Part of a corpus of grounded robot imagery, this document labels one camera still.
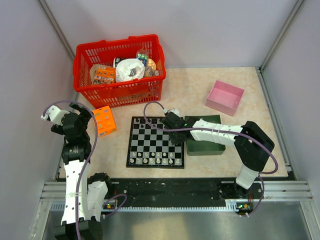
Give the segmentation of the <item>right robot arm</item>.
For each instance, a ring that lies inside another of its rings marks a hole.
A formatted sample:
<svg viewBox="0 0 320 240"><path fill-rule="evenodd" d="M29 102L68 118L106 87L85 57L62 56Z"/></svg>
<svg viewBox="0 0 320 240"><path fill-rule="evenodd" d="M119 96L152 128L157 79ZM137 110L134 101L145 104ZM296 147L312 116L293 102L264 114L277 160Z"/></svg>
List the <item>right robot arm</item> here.
<svg viewBox="0 0 320 240"><path fill-rule="evenodd" d="M264 170L275 147L269 136L253 121L243 125L225 125L199 117L185 120L174 108L164 110L162 124L173 144L192 140L234 147L242 162L233 185L233 192L239 198L251 193L252 184Z"/></svg>

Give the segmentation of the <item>black and white chessboard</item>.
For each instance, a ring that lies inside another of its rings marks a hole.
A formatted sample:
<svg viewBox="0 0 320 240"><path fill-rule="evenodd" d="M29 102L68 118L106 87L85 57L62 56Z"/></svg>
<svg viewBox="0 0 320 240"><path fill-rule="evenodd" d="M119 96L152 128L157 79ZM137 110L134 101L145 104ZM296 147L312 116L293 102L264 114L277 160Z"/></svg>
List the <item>black and white chessboard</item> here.
<svg viewBox="0 0 320 240"><path fill-rule="evenodd" d="M151 128L142 116L131 118L126 167L184 169L182 143L172 144L169 133Z"/></svg>

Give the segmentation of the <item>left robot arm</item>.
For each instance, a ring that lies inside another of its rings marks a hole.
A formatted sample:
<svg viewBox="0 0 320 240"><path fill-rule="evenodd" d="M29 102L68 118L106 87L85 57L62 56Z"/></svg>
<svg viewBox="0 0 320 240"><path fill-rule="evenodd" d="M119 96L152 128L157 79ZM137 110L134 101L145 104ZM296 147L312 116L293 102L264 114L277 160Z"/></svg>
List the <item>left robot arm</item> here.
<svg viewBox="0 0 320 240"><path fill-rule="evenodd" d="M57 240L101 240L100 222L103 201L114 191L106 173L88 177L95 145L90 143L88 123L93 113L83 104L71 102L74 111L63 110L57 102L46 107L41 118L52 122L51 131L63 136L61 157L65 170L65 207L59 226L54 229Z"/></svg>

